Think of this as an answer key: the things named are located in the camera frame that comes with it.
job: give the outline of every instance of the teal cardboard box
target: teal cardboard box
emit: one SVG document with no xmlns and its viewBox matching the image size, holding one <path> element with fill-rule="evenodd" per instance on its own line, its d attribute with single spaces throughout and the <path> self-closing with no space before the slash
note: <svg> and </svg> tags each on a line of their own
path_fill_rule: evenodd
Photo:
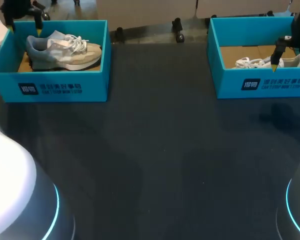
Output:
<svg viewBox="0 0 300 240">
<path fill-rule="evenodd" d="M 81 36 L 102 46 L 99 70 L 18 72 L 26 51 L 26 39 L 37 36 L 33 21 L 15 22 L 15 33 L 0 47 L 0 95 L 6 103 L 105 102 L 111 66 L 111 42 L 105 20 L 44 21 L 41 38 L 55 30 Z"/>
<path fill-rule="evenodd" d="M 226 68 L 221 53 L 221 47 L 274 45 L 278 37 L 291 36 L 292 21 L 293 17 L 211 19 L 207 56 L 218 99 L 300 97 L 300 67 L 275 72 L 271 68 Z"/>
</svg>

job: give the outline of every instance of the black tabletop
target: black tabletop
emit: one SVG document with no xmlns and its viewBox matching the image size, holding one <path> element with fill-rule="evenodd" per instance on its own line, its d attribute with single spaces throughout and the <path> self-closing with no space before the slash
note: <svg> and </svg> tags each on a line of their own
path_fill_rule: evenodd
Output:
<svg viewBox="0 0 300 240">
<path fill-rule="evenodd" d="M 278 240 L 300 98 L 217 100 L 203 44 L 112 46 L 103 103 L 9 104 L 81 240 Z"/>
</svg>

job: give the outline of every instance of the sneaker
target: sneaker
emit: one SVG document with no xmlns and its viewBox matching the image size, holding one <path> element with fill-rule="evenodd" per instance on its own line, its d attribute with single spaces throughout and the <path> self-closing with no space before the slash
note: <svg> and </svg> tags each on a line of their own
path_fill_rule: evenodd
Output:
<svg viewBox="0 0 300 240">
<path fill-rule="evenodd" d="M 28 36 L 26 52 L 33 70 L 78 71 L 95 64 L 102 55 L 100 45 L 87 42 L 80 36 L 55 31 L 47 38 Z"/>
<path fill-rule="evenodd" d="M 300 67 L 300 54 L 293 58 L 280 58 L 278 68 Z M 235 62 L 234 69 L 255 69 L 255 68 L 271 68 L 270 57 L 265 59 L 253 59 L 248 57 L 241 58 Z"/>
</svg>

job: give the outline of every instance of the white shoelace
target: white shoelace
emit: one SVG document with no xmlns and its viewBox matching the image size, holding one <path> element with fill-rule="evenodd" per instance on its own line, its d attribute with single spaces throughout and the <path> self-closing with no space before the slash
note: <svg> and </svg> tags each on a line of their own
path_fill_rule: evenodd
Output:
<svg viewBox="0 0 300 240">
<path fill-rule="evenodd" d="M 71 44 L 70 46 L 65 46 L 64 49 L 73 49 L 72 53 L 83 53 L 87 51 L 88 40 L 83 40 L 81 36 L 76 37 L 74 35 L 67 34 L 65 35 L 64 39 Z"/>
<path fill-rule="evenodd" d="M 235 68 L 254 69 L 254 68 L 260 68 L 264 64 L 265 62 L 263 61 L 263 59 L 258 58 L 258 59 L 250 60 L 248 57 L 244 57 L 235 62 Z"/>
</svg>

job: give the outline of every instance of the glowing blue light ring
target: glowing blue light ring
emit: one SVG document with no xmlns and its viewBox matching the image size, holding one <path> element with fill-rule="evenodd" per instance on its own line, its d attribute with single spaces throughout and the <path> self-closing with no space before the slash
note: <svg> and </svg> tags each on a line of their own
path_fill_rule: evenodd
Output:
<svg viewBox="0 0 300 240">
<path fill-rule="evenodd" d="M 292 216 L 291 212 L 290 212 L 290 208 L 289 208 L 289 204 L 288 204 L 288 189 L 289 189 L 289 186 L 290 186 L 290 183 L 291 183 L 291 180 L 288 184 L 288 187 L 286 188 L 286 194 L 285 194 L 285 202 L 286 202 L 286 207 L 288 209 L 288 212 L 289 212 L 289 215 L 290 215 L 290 218 L 292 220 L 292 222 L 294 223 L 295 227 L 299 230 L 300 232 L 300 227 L 298 226 L 298 224 L 296 223 L 294 217 Z"/>
<path fill-rule="evenodd" d="M 56 224 L 56 221 L 57 221 L 57 218 L 58 218 L 58 213 L 59 213 L 59 206 L 60 206 L 60 203 L 59 203 L 59 194 L 58 194 L 58 190 L 57 190 L 57 187 L 56 185 L 53 185 L 54 188 L 55 188 L 55 193 L 56 193 L 56 211 L 55 211 L 55 215 L 54 215 L 54 219 L 51 223 L 51 226 L 49 227 L 48 231 L 46 232 L 46 234 L 44 235 L 44 237 L 42 238 L 42 240 L 46 240 L 50 233 L 52 232 L 52 229 L 54 228 L 55 224 Z"/>
</svg>

